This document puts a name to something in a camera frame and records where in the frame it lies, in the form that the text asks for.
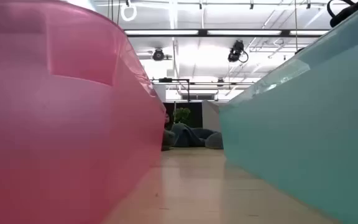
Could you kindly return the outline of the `blue denim bucket hat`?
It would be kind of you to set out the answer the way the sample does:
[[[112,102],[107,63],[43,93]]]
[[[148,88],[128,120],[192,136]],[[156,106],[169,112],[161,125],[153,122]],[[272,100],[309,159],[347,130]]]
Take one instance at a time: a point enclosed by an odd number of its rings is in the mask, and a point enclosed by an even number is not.
[[[174,147],[204,147],[210,135],[216,133],[210,129],[191,128],[183,123],[174,124],[171,132],[175,135]]]

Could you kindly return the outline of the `green leafy room plant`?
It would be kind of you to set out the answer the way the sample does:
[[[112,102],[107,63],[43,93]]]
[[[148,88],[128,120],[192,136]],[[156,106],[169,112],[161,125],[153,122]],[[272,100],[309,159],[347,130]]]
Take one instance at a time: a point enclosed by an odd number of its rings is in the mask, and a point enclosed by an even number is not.
[[[189,124],[191,110],[189,108],[177,108],[174,115],[174,123]]]

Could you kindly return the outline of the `long ceiling light bar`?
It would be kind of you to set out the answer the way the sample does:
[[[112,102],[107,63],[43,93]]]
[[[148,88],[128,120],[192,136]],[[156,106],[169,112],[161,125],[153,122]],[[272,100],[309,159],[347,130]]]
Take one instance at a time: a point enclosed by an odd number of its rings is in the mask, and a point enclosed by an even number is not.
[[[284,37],[317,38],[328,30],[321,29],[127,29],[128,37]]]

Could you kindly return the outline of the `red translucent plastic bin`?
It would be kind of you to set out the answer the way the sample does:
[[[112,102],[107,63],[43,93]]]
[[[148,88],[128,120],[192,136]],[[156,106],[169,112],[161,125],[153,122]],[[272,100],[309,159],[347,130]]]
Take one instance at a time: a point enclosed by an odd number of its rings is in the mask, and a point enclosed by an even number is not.
[[[103,224],[159,158],[164,114],[113,21],[0,0],[0,224]]]

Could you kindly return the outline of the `teal translucent plastic bin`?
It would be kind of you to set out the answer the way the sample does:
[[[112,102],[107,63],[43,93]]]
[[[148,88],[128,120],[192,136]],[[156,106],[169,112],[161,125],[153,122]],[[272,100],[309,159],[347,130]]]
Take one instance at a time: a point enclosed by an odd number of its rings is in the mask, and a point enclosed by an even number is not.
[[[224,153],[342,224],[358,224],[358,11],[223,106]]]

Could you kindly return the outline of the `black overhead frame bar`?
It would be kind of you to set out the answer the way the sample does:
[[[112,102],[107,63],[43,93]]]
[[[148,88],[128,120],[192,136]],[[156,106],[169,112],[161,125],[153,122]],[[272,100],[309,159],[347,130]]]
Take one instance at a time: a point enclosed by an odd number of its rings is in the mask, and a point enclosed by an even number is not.
[[[222,78],[202,82],[188,78],[153,78],[151,82],[163,102],[226,102],[255,84],[253,81],[234,82]]]

